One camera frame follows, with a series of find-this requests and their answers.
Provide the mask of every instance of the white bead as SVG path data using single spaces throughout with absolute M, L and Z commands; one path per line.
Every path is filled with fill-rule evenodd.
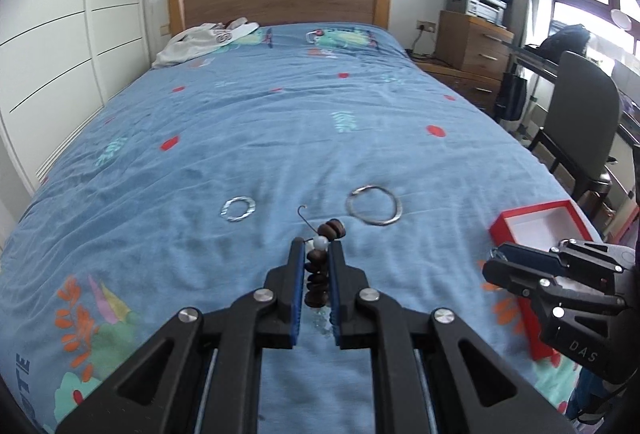
M 322 250 L 323 252 L 329 247 L 329 239 L 325 236 L 315 236 L 314 237 L 314 249 Z

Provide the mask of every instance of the red box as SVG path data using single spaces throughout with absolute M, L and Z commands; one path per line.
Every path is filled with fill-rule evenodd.
M 594 240 L 571 200 L 553 201 L 530 207 L 505 210 L 489 229 L 496 246 L 514 242 L 548 252 L 563 239 Z M 528 299 L 518 299 L 531 357 L 540 360 L 554 352 L 540 339 L 540 323 Z

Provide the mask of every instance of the chair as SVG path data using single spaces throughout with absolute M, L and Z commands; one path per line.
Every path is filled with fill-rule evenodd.
M 561 164 L 574 178 L 571 194 L 578 201 L 585 192 L 598 195 L 590 212 L 595 217 L 611 188 L 606 163 L 622 115 L 622 103 L 615 83 L 593 62 L 564 52 L 558 80 L 551 97 L 544 127 L 529 150 L 544 145 L 555 157 L 549 172 Z

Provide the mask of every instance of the bed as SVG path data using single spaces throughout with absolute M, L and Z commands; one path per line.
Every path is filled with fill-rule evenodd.
M 526 149 L 420 71 L 385 31 L 390 0 L 168 0 L 172 33 L 244 15 L 260 29 L 151 70 L 111 100 L 50 170 L 0 261 L 0 374 L 53 432 L 185 306 L 259 287 L 290 240 L 339 218 L 348 263 L 402 305 L 455 310 L 552 404 L 577 366 L 530 360 L 515 300 L 482 279 L 502 210 L 567 195 Z M 377 184 L 404 213 L 348 215 Z M 255 211 L 222 218 L 237 196 Z M 241 214 L 244 207 L 232 206 Z M 358 211 L 384 218 L 384 194 Z M 299 345 L 264 353 L 260 432 L 373 432 L 369 355 L 339 351 L 328 308 Z

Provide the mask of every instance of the white wardrobe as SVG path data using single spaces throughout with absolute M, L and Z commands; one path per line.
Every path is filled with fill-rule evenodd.
M 30 193 L 149 65 L 142 0 L 0 0 L 0 136 Z

